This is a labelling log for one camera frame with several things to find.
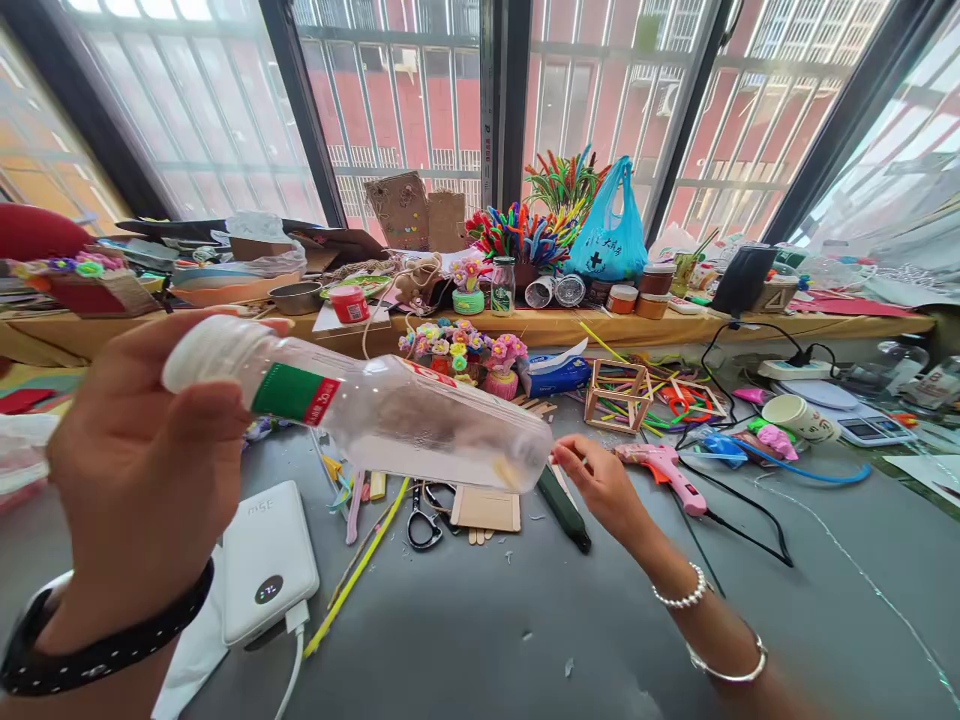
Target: metal bowl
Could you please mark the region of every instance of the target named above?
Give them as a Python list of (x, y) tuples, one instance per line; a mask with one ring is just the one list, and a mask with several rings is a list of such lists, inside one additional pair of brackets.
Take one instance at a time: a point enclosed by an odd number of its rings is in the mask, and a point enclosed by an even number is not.
[(270, 299), (284, 315), (306, 315), (317, 312), (323, 306), (321, 287), (320, 283), (311, 282), (284, 285), (271, 290)]

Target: black wristband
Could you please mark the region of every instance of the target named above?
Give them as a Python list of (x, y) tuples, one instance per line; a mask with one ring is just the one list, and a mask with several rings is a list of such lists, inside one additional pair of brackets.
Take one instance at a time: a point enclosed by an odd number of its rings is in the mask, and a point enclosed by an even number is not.
[(45, 605), (53, 590), (44, 589), (14, 630), (0, 667), (0, 685), (10, 695), (41, 697), (88, 685), (150, 657), (177, 637), (200, 612), (213, 583), (213, 560), (200, 579), (159, 615), (98, 640), (71, 655), (46, 655), (37, 638), (55, 609)]

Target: pink glue gun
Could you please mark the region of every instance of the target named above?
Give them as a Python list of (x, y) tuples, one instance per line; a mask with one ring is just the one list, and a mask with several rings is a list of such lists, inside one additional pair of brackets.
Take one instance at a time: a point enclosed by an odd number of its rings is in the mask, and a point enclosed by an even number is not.
[(666, 445), (618, 445), (614, 453), (620, 462), (643, 465), (653, 473), (657, 485), (670, 483), (670, 487), (680, 498), (683, 511), (691, 517), (700, 517), (707, 512), (707, 501), (697, 489), (684, 477), (677, 467), (679, 455)]

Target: black speaker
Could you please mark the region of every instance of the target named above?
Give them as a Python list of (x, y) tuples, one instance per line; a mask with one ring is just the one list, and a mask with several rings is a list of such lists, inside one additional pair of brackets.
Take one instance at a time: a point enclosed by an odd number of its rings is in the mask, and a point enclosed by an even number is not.
[(770, 245), (743, 245), (723, 274), (710, 307), (734, 317), (753, 307), (778, 252)]

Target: gray table surface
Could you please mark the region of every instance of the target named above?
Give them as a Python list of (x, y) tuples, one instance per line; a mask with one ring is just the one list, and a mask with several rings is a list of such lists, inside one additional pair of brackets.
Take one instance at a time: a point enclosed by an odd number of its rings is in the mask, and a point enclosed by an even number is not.
[[(582, 405), (568, 398), (559, 404), (555, 435), (584, 432)], [(617, 433), (587, 434), (608, 446), (630, 441)], [(784, 526), (794, 569), (709, 520), (691, 523), (729, 602), (763, 636), (792, 682), (833, 717), (960, 714), (914, 637), (960, 683), (960, 577), (951, 569), (960, 551), (957, 523), (877, 471), (854, 487), (782, 471), (758, 487), (752, 480), (763, 471), (756, 466), (732, 472), (716, 461), (697, 462), (765, 505)], [(857, 462), (838, 445), (816, 448), (799, 466), (849, 475)], [(643, 469), (630, 474), (657, 523), (706, 566), (668, 491), (654, 487)], [(288, 479), (303, 496), (320, 569), (309, 636), (354, 548), (344, 544), (342, 518), (328, 513), (331, 491), (301, 429), (268, 437), (244, 458), (245, 496)], [(722, 517), (775, 543), (772, 524), (755, 509), (694, 482)], [(388, 498), (399, 485), (391, 479)], [(361, 537), (388, 501), (362, 508)], [(593, 549), (584, 556), (538, 493), (524, 496), (521, 507), (519, 535), (498, 533), (478, 547), (464, 532), (427, 553), (404, 555), (407, 500), (396, 533), (388, 533), (320, 651), (304, 663), (286, 717), (716, 717), (712, 688), (691, 667), (682, 639), (627, 553), (589, 513)], [(546, 517), (530, 520), (537, 515)], [(69, 564), (54, 492), (0, 518), (0, 640), (29, 595)], [(532, 635), (524, 639), (526, 633)], [(293, 652), (290, 636), (257, 652), (230, 652), (183, 717), (272, 718)], [(565, 678), (569, 659), (574, 669)]]

